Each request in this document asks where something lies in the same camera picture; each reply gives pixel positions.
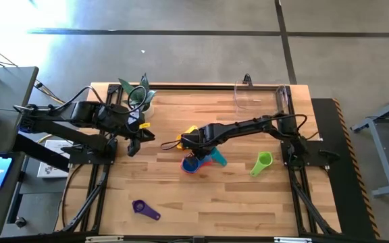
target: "wooden table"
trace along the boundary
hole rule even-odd
[[[108,85],[92,83],[103,100]],[[301,134],[308,137],[317,131],[309,88],[306,85],[292,85],[290,88],[295,113],[308,116],[307,123],[301,128]],[[219,145],[218,149],[228,160],[228,165],[202,167],[195,174],[180,169],[180,162],[188,151],[160,149],[162,142],[175,140],[191,125],[201,127],[211,122],[226,124],[263,114],[272,115],[277,111],[274,95],[268,91],[242,94],[240,104],[244,99],[257,101],[244,107],[257,110],[247,111],[241,108],[236,110],[233,90],[159,90],[153,100],[155,113],[149,119],[149,129],[155,134],[156,140],[142,143],[139,152],[129,157],[125,152],[127,142],[118,138],[119,149],[109,174],[100,234],[297,236],[290,183],[288,172],[282,165],[280,141],[269,134],[233,138]],[[95,101],[97,98],[90,92],[88,100]],[[87,134],[97,132],[92,129],[82,131]],[[262,151],[272,152],[274,163],[252,178],[249,172],[257,154]],[[86,198],[91,167],[85,165],[81,168],[68,188],[65,205],[67,222]],[[314,205],[327,222],[340,231],[326,172],[318,167],[308,167],[307,177]],[[161,219],[154,221],[134,214],[132,201],[137,199],[144,200],[161,213]],[[93,221],[95,205],[91,212],[89,225]],[[307,211],[304,208],[302,212],[308,228]],[[56,229],[60,228],[61,216]]]

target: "gray floor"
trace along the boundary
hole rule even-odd
[[[389,0],[281,2],[288,31],[389,32]],[[277,31],[273,0],[23,1],[8,9],[15,11],[0,11],[0,28],[9,26],[0,32],[0,52],[18,65],[39,66],[39,79],[62,99],[90,82],[135,81],[143,72],[151,82],[235,82],[250,73],[256,83],[289,83],[276,36],[28,35],[13,27]],[[291,37],[289,43],[296,81],[308,84],[313,97],[337,98],[348,126],[389,101],[389,38]],[[31,102],[51,100],[35,91]],[[371,136],[351,136],[367,190],[385,186]],[[31,226],[7,227],[3,235],[51,231],[60,197],[26,197],[20,215]],[[382,238],[389,240],[389,196],[371,204]]]

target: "hazard stripe tape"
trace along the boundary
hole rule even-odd
[[[343,112],[342,112],[342,109],[340,108],[340,103],[336,99],[333,99],[333,101],[336,104],[338,117],[340,119],[340,123],[342,124],[344,137],[346,139],[346,143],[347,143],[348,149],[349,149],[349,154],[351,155],[352,163],[354,165],[354,170],[355,170],[355,173],[357,174],[359,187],[361,189],[361,195],[363,196],[365,207],[367,209],[367,213],[369,214],[369,219],[371,221],[371,227],[373,228],[373,231],[375,232],[375,237],[377,239],[380,239],[381,236],[380,236],[379,229],[378,229],[376,222],[375,222],[375,215],[373,214],[373,211],[371,210],[369,196],[367,195],[367,191],[365,189],[365,185],[363,182],[363,177],[361,176],[361,172],[359,171],[357,156],[355,156],[355,151],[354,151],[354,148],[352,146],[351,138],[350,138],[349,133],[348,133],[348,128],[344,122]]]

